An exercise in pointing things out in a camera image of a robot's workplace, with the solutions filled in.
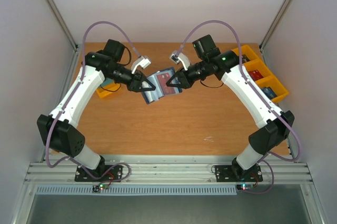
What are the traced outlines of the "red VIP card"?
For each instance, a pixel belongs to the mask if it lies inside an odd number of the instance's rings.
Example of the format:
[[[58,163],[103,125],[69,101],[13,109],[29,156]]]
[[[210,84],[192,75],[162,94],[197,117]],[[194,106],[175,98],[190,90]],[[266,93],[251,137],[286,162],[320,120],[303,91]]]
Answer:
[[[158,83],[161,87],[161,90],[163,92],[163,96],[169,96],[169,95],[174,95],[174,94],[178,94],[178,88],[176,87],[170,87],[167,86],[167,81],[171,78],[172,73],[170,71],[163,71],[163,72],[159,72],[156,76]]]

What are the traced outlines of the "blue leather card holder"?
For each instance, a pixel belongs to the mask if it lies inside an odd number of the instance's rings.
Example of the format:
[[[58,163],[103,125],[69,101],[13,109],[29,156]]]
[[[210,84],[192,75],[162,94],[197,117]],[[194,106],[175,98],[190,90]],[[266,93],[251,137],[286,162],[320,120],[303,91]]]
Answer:
[[[169,87],[166,85],[166,82],[175,74],[175,69],[169,67],[152,75],[148,76],[147,79],[155,85],[154,91],[142,92],[142,97],[145,100],[146,104],[151,104],[158,101],[160,98],[169,95],[176,95],[182,93],[182,89],[179,87]]]

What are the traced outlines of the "teal credit card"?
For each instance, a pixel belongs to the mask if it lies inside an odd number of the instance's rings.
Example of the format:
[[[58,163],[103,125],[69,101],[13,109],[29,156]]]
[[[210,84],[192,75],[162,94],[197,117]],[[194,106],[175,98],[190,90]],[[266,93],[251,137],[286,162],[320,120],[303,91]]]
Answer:
[[[101,84],[101,86],[102,86],[102,87],[106,87],[107,85],[112,84],[112,83],[113,83],[113,80],[107,79],[107,80],[105,80],[105,81]]]

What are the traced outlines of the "red credit card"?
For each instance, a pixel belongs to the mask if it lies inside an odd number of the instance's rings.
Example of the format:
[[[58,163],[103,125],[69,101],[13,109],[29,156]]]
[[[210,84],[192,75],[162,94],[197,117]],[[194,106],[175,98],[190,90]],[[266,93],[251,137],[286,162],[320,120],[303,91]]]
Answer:
[[[249,71],[249,75],[253,81],[258,81],[264,78],[264,76],[258,70]]]

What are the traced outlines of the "blue credit card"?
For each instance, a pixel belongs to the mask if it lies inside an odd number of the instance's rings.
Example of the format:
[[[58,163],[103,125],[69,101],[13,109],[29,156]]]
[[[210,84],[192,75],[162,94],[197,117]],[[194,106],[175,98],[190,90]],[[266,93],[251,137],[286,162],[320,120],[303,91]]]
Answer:
[[[262,91],[270,100],[277,97],[276,93],[272,90],[271,87],[263,87]]]

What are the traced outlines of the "black credit card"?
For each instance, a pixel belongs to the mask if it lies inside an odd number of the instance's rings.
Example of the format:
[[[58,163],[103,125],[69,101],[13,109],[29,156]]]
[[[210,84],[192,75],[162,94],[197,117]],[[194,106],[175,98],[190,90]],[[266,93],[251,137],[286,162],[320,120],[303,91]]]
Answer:
[[[242,55],[242,63],[247,63],[249,61],[250,61],[250,59],[245,54],[243,54]]]

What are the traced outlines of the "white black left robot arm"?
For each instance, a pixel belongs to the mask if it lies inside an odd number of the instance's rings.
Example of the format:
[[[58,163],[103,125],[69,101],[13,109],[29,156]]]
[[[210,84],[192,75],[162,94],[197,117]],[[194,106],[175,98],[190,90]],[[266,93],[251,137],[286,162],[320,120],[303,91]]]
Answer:
[[[81,115],[96,89],[106,80],[126,85],[131,92],[154,91],[155,85],[137,68],[150,65],[146,56],[140,56],[127,69],[120,63],[125,46],[115,40],[108,40],[105,47],[89,52],[85,57],[73,85],[49,115],[40,115],[37,126],[45,145],[45,153],[52,149],[73,159],[76,164],[87,168],[87,174],[94,181],[102,180],[106,167],[102,157],[92,151],[77,129]]]

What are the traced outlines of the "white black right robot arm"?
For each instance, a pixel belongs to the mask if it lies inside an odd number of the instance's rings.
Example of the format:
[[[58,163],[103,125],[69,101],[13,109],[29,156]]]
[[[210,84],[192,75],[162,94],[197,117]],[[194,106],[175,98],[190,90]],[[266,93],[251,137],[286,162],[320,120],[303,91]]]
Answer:
[[[249,136],[244,151],[232,161],[231,174],[237,181],[244,180],[259,160],[288,138],[294,115],[291,111],[283,112],[266,96],[233,51],[221,52],[210,35],[192,44],[200,62],[191,64],[183,53],[174,51],[170,59],[183,66],[166,85],[189,89],[196,81],[215,75],[244,104],[258,128]]]

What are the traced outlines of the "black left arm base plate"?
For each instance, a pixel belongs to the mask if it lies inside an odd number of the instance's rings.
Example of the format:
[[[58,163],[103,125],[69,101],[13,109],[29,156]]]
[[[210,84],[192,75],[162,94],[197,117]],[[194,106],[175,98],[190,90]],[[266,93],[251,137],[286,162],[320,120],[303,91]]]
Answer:
[[[75,172],[75,182],[120,182],[123,174],[122,165],[99,165],[95,170],[78,167]]]

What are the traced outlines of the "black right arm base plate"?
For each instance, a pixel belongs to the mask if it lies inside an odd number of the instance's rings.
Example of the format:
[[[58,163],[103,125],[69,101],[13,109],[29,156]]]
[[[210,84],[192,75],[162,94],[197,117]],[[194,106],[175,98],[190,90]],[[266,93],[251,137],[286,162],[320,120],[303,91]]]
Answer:
[[[248,170],[235,170],[232,165],[216,165],[215,177],[217,182],[262,182],[263,176],[259,165]]]

